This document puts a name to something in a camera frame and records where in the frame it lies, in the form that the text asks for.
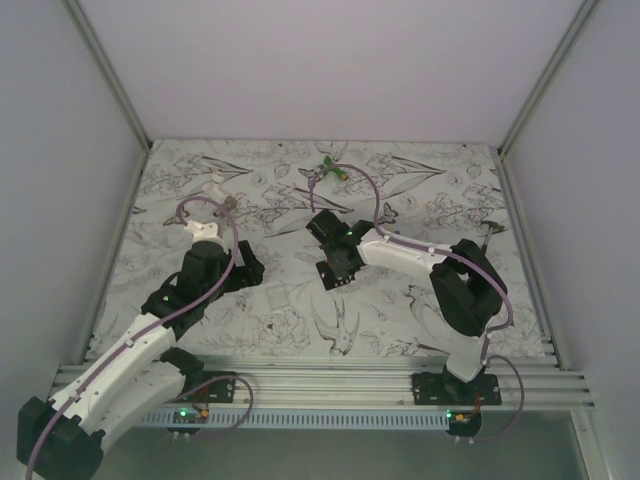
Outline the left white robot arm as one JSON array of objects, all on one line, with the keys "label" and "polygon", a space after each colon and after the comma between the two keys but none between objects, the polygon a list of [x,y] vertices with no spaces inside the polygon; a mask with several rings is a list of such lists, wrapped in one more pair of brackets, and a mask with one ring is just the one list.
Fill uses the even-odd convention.
[{"label": "left white robot arm", "polygon": [[107,352],[49,399],[33,397],[21,407],[16,457],[25,476],[90,479],[107,450],[160,405],[207,397],[215,383],[230,402],[235,375],[210,376],[177,342],[212,302],[261,284],[263,275],[246,241],[231,250],[212,240],[194,243],[180,271],[148,297]]}]

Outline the black fuse box base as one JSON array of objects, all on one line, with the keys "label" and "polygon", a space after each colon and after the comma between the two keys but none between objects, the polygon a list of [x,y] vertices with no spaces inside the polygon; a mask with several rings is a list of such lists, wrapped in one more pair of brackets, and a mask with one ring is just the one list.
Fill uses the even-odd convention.
[{"label": "black fuse box base", "polygon": [[346,277],[337,277],[326,261],[318,262],[316,269],[326,291],[346,286],[355,280],[354,274],[349,274]]}]

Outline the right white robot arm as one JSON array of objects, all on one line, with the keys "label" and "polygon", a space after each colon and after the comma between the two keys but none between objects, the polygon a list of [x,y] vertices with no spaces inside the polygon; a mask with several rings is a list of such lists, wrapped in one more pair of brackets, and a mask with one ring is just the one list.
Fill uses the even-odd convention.
[{"label": "right white robot arm", "polygon": [[325,259],[316,268],[327,290],[350,283],[361,269],[381,267],[431,282],[445,323],[453,330],[443,391],[468,403],[488,365],[489,335],[513,324],[508,289],[485,252],[471,240],[453,246],[419,242],[387,232],[376,222],[350,226],[322,210],[306,225]]}]

